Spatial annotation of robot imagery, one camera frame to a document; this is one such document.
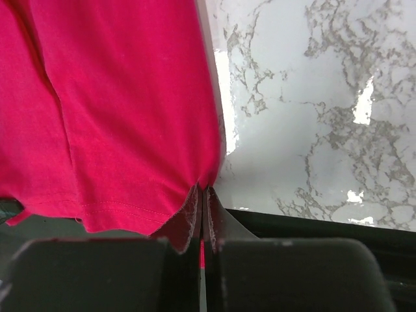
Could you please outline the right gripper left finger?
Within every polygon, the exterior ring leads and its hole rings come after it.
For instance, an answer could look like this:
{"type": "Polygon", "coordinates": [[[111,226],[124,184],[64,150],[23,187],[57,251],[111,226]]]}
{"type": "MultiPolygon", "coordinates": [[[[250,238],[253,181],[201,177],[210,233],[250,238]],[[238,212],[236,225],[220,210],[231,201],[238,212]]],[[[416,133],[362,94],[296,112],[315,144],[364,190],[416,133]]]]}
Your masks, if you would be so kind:
{"type": "Polygon", "coordinates": [[[200,186],[149,237],[32,240],[13,256],[2,311],[198,311],[200,186]]]}

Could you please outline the red t shirt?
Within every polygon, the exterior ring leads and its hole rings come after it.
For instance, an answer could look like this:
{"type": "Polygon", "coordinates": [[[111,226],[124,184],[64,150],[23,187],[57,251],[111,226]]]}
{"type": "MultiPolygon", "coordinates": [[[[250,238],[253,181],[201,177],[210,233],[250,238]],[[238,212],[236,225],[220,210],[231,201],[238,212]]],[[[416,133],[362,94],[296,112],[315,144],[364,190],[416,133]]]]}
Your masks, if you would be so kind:
{"type": "Polygon", "coordinates": [[[221,161],[194,1],[1,2],[1,197],[151,235],[221,161]]]}

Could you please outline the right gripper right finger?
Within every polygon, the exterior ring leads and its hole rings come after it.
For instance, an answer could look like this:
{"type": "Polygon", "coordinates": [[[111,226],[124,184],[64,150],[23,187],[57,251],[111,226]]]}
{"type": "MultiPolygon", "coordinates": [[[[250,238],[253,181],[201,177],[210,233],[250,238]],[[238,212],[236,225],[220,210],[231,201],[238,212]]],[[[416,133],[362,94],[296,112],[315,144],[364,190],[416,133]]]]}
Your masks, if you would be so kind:
{"type": "Polygon", "coordinates": [[[260,239],[203,198],[209,311],[394,311],[375,257],[352,239],[260,239]]]}

